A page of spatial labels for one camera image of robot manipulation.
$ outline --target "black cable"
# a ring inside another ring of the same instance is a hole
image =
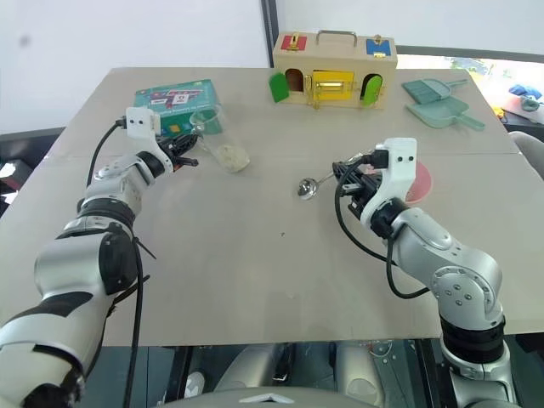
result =
[[[415,291],[412,293],[403,293],[403,292],[400,292],[399,289],[397,289],[397,286],[395,286],[393,281],[393,271],[391,270],[392,263],[393,263],[393,244],[394,244],[394,240],[388,239],[388,255],[387,255],[387,261],[385,263],[385,271],[388,277],[388,284],[389,284],[389,288],[391,289],[391,292],[393,292],[395,296],[398,296],[401,299],[413,299],[429,292],[428,287],[424,287],[423,289],[420,289],[419,291]]]
[[[125,385],[125,397],[122,406],[130,407],[130,397],[133,391],[134,369],[136,367],[136,357],[138,355],[139,327],[142,320],[142,302],[144,300],[144,271],[142,268],[142,258],[139,255],[137,237],[133,239],[134,251],[136,252],[136,266],[138,268],[138,282],[136,287],[136,309],[134,311],[133,342],[130,349],[130,363],[128,365],[127,383]]]
[[[344,174],[342,175],[342,177],[340,177],[340,179],[338,180],[338,185],[337,185],[337,189],[335,190],[334,192],[334,210],[337,214],[337,221],[338,223],[340,224],[340,228],[342,228],[342,231],[344,232],[345,235],[348,236],[348,238],[361,250],[365,251],[366,253],[368,253],[370,256],[376,258],[376,259],[379,259],[380,261],[383,261],[383,262],[386,262],[386,258],[383,256],[383,255],[380,255],[379,253],[376,253],[374,251],[372,251],[370,248],[364,246],[363,244],[361,244],[357,238],[354,237],[354,235],[349,231],[348,227],[346,226],[346,224],[344,223],[343,221],[343,217],[342,217],[342,212],[340,211],[340,198],[342,197],[342,187],[343,187],[343,184],[346,182],[346,180],[348,179],[349,175],[357,168],[359,167],[361,164],[363,164],[363,162],[366,160],[366,158],[364,157],[361,157],[359,159],[357,159],[357,161],[355,161],[352,165],[350,165],[348,167],[348,169],[344,172]]]
[[[110,129],[105,133],[104,136],[102,136],[102,139],[96,145],[96,148],[94,149],[94,153],[93,153],[93,158],[91,159],[91,165],[89,166],[89,169],[88,169],[87,187],[93,181],[94,165],[96,164],[96,159],[99,156],[100,149],[102,149],[102,145],[110,137],[113,131],[119,128],[121,125],[122,124],[120,123],[120,121],[116,121],[115,124],[112,127],[110,127]]]

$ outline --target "green dustpan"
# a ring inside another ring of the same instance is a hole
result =
[[[411,113],[431,128],[441,129],[459,122],[474,130],[484,130],[484,123],[463,113],[468,110],[468,107],[468,104],[452,96],[429,104],[406,106]]]

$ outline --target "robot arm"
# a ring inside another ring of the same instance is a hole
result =
[[[348,209],[360,222],[387,240],[396,265],[437,299],[441,348],[457,405],[487,399],[514,403],[498,301],[502,272],[490,255],[463,245],[423,210],[404,203],[416,176],[416,153],[414,139],[387,139],[350,168],[334,163],[338,188],[351,196]],[[363,174],[358,170],[363,163],[379,173]]]
[[[77,217],[35,264],[42,301],[0,330],[0,405],[72,406],[102,343],[116,295],[138,273],[133,222],[141,197],[163,173],[197,161],[180,157],[196,135],[156,142],[152,110],[127,109],[127,135],[141,149],[95,174]]]

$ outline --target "blue lock panel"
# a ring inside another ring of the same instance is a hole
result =
[[[391,48],[389,47],[389,40],[382,40],[382,43],[376,44],[372,39],[366,40],[366,54],[374,55],[374,53],[384,53],[387,56],[391,55]]]

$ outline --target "blue object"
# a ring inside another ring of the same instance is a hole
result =
[[[376,41],[368,38],[366,40],[366,54],[374,55],[374,53],[384,53],[387,56],[391,55],[391,48],[389,47],[389,40],[382,40],[379,44]]]
[[[525,85],[520,85],[516,83],[513,87],[508,89],[508,92],[510,94],[522,96],[522,95],[532,95],[535,97],[535,99],[540,99],[542,96],[542,93],[533,87],[526,87]]]

